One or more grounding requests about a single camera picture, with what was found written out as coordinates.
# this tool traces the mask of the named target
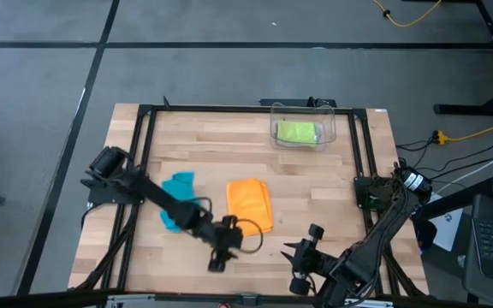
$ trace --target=transparent bin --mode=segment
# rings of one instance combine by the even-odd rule
[[[330,106],[271,105],[270,133],[277,149],[322,151],[336,140],[336,118]]]

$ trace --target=wooden table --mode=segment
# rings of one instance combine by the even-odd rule
[[[128,149],[137,104],[117,104],[106,145]],[[385,110],[367,110],[373,150],[380,175],[388,175],[396,161],[395,142]],[[322,152],[276,150],[270,145],[270,114],[158,111],[151,143],[148,172],[160,184],[180,171],[194,171],[197,196],[212,199],[214,217],[227,214],[226,183],[247,178],[264,181],[270,191],[274,226],[264,235],[264,245],[253,255],[239,253],[225,272],[209,273],[211,248],[187,234],[165,230],[160,209],[141,206],[128,268],[128,291],[177,293],[260,293],[292,295],[288,290],[291,266],[280,251],[293,253],[282,243],[308,237],[313,222],[325,229],[318,249],[339,256],[365,236],[361,211],[353,192],[356,176],[347,117],[336,117],[336,141]],[[143,133],[146,134],[144,121]],[[362,132],[358,123],[358,132]],[[368,175],[364,140],[359,134],[363,166]],[[116,213],[112,204],[88,215],[80,237],[69,286],[83,282],[106,253]],[[258,236],[245,238],[245,248],[255,247]],[[395,258],[416,286],[427,293],[425,273],[408,221],[392,242]],[[111,286],[121,257],[117,256]],[[381,268],[384,290],[387,273]],[[315,275],[318,286],[322,277]]]

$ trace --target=blue cloth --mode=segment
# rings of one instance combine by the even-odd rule
[[[172,175],[170,180],[163,181],[162,188],[179,201],[195,198],[193,193],[193,172],[179,172]],[[165,210],[161,211],[160,216],[167,230],[174,233],[180,232],[180,228],[170,219]]]

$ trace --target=black wire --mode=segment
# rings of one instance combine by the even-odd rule
[[[473,156],[478,155],[478,154],[480,154],[480,153],[484,153],[484,152],[486,152],[486,151],[488,151],[488,150],[491,150],[492,148],[493,148],[493,145],[492,145],[492,146],[490,146],[490,147],[488,147],[488,148],[486,148],[486,149],[484,149],[484,150],[481,150],[481,151],[475,152],[475,153],[473,153],[473,154],[471,154],[471,155],[467,155],[466,157],[459,157],[459,158],[454,158],[454,159],[451,159],[451,160],[447,161],[447,162],[444,164],[444,166],[443,166],[442,168],[440,168],[440,169],[433,169],[433,168],[429,168],[429,167],[421,167],[421,168],[417,168],[417,170],[427,169],[427,170],[431,170],[431,171],[435,171],[435,172],[441,172],[441,171],[443,171],[443,170],[445,170],[445,169],[446,169],[446,167],[448,166],[448,164],[449,164],[449,163],[456,162],[456,161],[459,161],[459,160],[462,160],[462,159],[466,159],[466,158],[469,158],[469,157],[473,157]]]
[[[434,140],[435,140],[435,138],[433,136],[431,136],[431,137],[429,137],[428,140],[425,141],[426,142],[425,145],[420,146],[419,148],[416,148],[416,149],[408,149],[402,145],[398,145],[396,147],[399,149],[405,150],[405,151],[420,151],[420,150],[426,149],[429,145],[431,145],[433,143]]]
[[[421,163],[421,160],[424,159],[425,153],[427,152],[427,147],[431,144],[432,140],[433,137],[427,140],[427,145],[424,148],[424,152],[421,154],[421,157],[419,157],[419,160],[412,166],[412,168],[415,169],[419,165],[419,163]]]
[[[246,218],[238,219],[237,222],[250,222],[251,224],[256,226],[256,228],[260,232],[260,244],[258,245],[258,247],[256,247],[255,249],[252,249],[252,250],[246,250],[246,249],[239,248],[239,251],[242,253],[249,253],[249,254],[258,252],[260,250],[260,248],[262,248],[262,245],[264,244],[264,234],[262,233],[262,228],[260,227],[260,225],[258,225],[255,221],[252,221],[252,220],[246,219]]]
[[[472,166],[476,166],[476,165],[481,164],[481,163],[486,163],[486,162],[489,162],[489,161],[491,161],[491,160],[493,160],[493,158],[483,159],[483,160],[478,161],[478,162],[475,162],[475,163],[470,163],[470,164],[468,164],[468,165],[466,165],[466,166],[461,166],[461,167],[459,167],[459,168],[452,169],[452,170],[446,171],[446,172],[444,172],[444,173],[441,173],[441,174],[439,174],[439,175],[433,176],[433,177],[432,177],[432,178],[430,178],[429,180],[433,181],[433,180],[438,179],[438,178],[440,178],[441,176],[445,176],[445,175],[447,175],[447,174],[449,174],[449,173],[452,173],[452,172],[455,172],[455,171],[458,171],[458,170],[462,170],[462,169],[465,169],[465,168],[469,168],[469,167],[472,167]]]
[[[180,203],[186,203],[186,202],[195,202],[195,201],[200,201],[200,200],[204,200],[204,201],[208,201],[209,202],[209,212],[212,213],[212,200],[208,197],[197,197],[197,198],[190,198],[190,199],[187,199],[187,200],[180,200],[177,202],[177,204],[180,204]]]
[[[99,205],[100,204],[93,204],[90,209],[86,210],[85,213],[83,213],[83,216],[81,217],[81,230],[83,229],[83,225],[85,224],[86,216],[91,212],[91,210],[98,208]]]
[[[368,297],[372,294],[372,292],[374,291],[374,287],[376,287],[376,281],[377,281],[377,278],[380,276],[380,266],[379,266],[379,263],[378,263],[378,266],[377,266],[377,270],[376,270],[376,274],[374,275],[374,280],[373,280],[373,283],[371,284],[370,286],[370,289],[368,289],[368,291],[365,293],[365,295],[363,295],[359,300],[351,303],[351,304],[347,304],[347,305],[343,305],[343,306],[340,306],[339,308],[349,308],[349,307],[355,307],[356,305],[360,305],[362,304],[365,300],[368,299]]]
[[[311,283],[310,289],[313,291],[313,295],[317,295],[317,287],[315,287],[315,280],[311,275],[307,275],[307,278],[309,278],[309,281]]]
[[[416,144],[418,144],[418,143],[422,143],[422,142],[426,142],[426,141],[425,141],[425,140],[420,140],[420,141],[412,142],[412,143],[409,143],[409,144],[404,144],[404,145],[395,145],[395,147],[409,146],[409,145],[416,145]]]
[[[442,183],[442,184],[455,184],[455,185],[459,185],[459,186],[461,186],[463,188],[467,188],[465,185],[460,184],[460,183],[452,183],[452,182],[446,182],[446,181],[435,181],[435,180],[433,180],[433,181],[436,182],[436,183]]]

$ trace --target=green sponge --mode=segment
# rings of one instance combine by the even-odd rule
[[[285,142],[316,144],[317,129],[313,122],[279,121],[277,138]]]

